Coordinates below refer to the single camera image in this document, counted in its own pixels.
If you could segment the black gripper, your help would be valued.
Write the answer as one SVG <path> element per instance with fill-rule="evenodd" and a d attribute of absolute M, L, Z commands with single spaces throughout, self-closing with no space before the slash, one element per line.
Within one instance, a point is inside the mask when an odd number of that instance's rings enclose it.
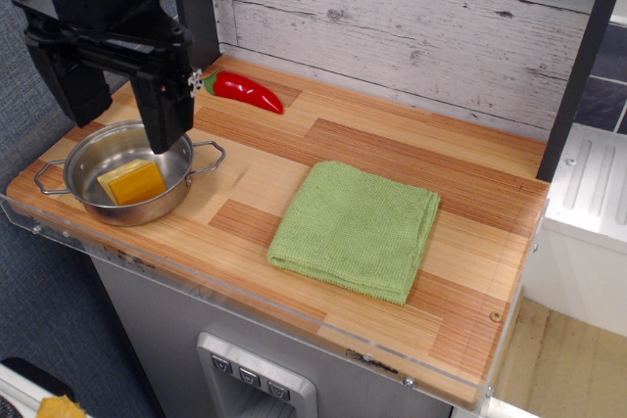
<path fill-rule="evenodd" d="M 102 70 L 130 78 L 148 142 L 163 154 L 193 127 L 192 34 L 161 0 L 12 0 L 35 68 L 78 127 L 112 104 Z"/>

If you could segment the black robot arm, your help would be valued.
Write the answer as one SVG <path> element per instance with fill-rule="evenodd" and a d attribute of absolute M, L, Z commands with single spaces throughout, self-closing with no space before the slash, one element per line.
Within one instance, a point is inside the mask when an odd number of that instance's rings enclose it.
<path fill-rule="evenodd" d="M 191 32 L 161 0 L 12 0 L 24 43 L 47 87 L 77 126 L 112 104 L 107 72 L 131 82 L 151 149 L 166 152 L 193 126 L 198 72 Z"/>

